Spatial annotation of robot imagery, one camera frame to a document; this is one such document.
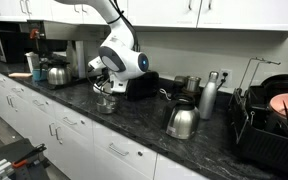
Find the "wall outlet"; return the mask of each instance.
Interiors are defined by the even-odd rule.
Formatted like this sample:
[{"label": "wall outlet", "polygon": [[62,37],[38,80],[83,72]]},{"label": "wall outlet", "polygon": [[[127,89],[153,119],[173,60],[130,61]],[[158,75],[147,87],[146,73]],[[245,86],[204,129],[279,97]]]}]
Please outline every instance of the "wall outlet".
[{"label": "wall outlet", "polygon": [[220,85],[221,84],[221,80],[224,79],[224,75],[223,73],[227,73],[227,77],[226,77],[226,81],[225,83],[222,85],[222,87],[226,87],[226,88],[229,88],[229,87],[232,87],[232,73],[233,71],[231,69],[220,69],[219,71],[219,76],[218,76],[218,79],[217,79],[217,84]]}]

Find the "black granite countertop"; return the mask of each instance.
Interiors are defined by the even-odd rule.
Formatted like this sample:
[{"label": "black granite countertop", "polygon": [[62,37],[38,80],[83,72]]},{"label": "black granite countertop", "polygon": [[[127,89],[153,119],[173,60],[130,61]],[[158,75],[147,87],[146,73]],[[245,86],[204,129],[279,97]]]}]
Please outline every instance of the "black granite countertop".
[{"label": "black granite countertop", "polygon": [[[28,72],[27,65],[0,62],[0,73]],[[190,140],[178,140],[160,130],[162,111],[167,102],[158,96],[137,102],[120,98],[117,112],[104,115],[96,110],[97,94],[86,82],[72,87],[49,90],[31,78],[13,79],[41,94],[88,116],[106,127],[182,164],[209,179],[286,179],[255,162],[241,160],[232,152],[226,127],[228,96],[217,98],[217,106],[208,121],[200,121],[197,134]]]}]

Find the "white wall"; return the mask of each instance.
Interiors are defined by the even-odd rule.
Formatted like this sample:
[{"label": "white wall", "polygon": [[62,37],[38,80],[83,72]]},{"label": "white wall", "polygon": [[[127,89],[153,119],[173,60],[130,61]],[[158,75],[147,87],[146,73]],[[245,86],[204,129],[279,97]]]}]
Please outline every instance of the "white wall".
[{"label": "white wall", "polygon": [[[288,37],[278,32],[138,32],[141,51],[149,57],[150,69],[161,77],[174,79],[176,75],[202,78],[203,86],[210,71],[220,68],[233,70],[232,92],[238,87],[251,57],[261,57],[282,64],[261,65],[255,83],[265,78],[288,73]],[[253,62],[246,76],[244,88],[254,72]]]}]

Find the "stainless steel kettle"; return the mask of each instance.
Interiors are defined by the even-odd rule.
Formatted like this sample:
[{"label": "stainless steel kettle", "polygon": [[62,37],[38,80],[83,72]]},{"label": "stainless steel kettle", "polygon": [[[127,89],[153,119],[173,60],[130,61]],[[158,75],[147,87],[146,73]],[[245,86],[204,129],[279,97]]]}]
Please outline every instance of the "stainless steel kettle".
[{"label": "stainless steel kettle", "polygon": [[200,114],[194,98],[178,94],[164,108],[162,129],[172,137],[189,139],[197,131]]},{"label": "stainless steel kettle", "polygon": [[48,66],[47,81],[52,85],[64,85],[72,80],[72,72],[67,67],[69,62],[63,60],[48,60],[40,62],[40,75],[42,75],[43,65]]}]

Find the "bottle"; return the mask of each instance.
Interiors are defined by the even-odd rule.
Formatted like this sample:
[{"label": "bottle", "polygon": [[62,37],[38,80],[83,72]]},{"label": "bottle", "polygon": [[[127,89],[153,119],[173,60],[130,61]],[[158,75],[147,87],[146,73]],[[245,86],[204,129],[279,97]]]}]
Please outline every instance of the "bottle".
[{"label": "bottle", "polygon": [[216,81],[218,72],[210,72],[209,80],[202,92],[201,100],[198,106],[201,119],[210,119],[217,93]]}]

